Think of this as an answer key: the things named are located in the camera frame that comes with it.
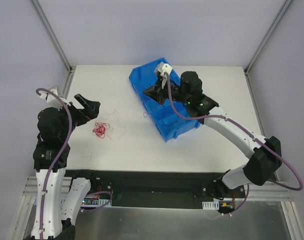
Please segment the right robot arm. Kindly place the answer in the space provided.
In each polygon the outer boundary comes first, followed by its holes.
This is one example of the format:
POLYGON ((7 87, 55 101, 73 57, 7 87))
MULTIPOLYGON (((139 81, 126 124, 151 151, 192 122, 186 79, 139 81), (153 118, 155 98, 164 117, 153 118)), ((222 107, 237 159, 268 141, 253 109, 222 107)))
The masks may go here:
POLYGON ((228 116, 219 104, 203 93, 202 81, 194 71, 181 74, 180 84, 171 81, 169 74, 156 71, 156 82, 144 90, 144 95, 158 104, 169 100, 182 103, 189 114, 189 120, 197 120, 220 133, 233 143, 247 158, 248 162, 226 171, 206 187, 209 196, 223 200, 235 188, 253 183, 262 186, 282 165, 281 143, 276 137, 266 138, 248 130, 228 116))

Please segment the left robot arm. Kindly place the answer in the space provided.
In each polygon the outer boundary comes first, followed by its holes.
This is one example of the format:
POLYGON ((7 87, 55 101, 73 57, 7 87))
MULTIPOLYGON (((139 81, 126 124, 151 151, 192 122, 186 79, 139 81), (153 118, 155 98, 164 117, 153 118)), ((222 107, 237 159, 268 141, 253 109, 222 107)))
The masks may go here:
POLYGON ((37 180, 36 212, 28 240, 73 240, 75 221, 86 195, 97 190, 97 181, 90 177, 77 177, 71 181, 68 196, 61 202, 62 183, 70 152, 68 141, 76 127, 99 115, 100 102, 86 99, 80 94, 74 98, 82 105, 57 95, 55 89, 38 88, 37 95, 50 106, 39 112, 37 144, 33 152, 37 180))

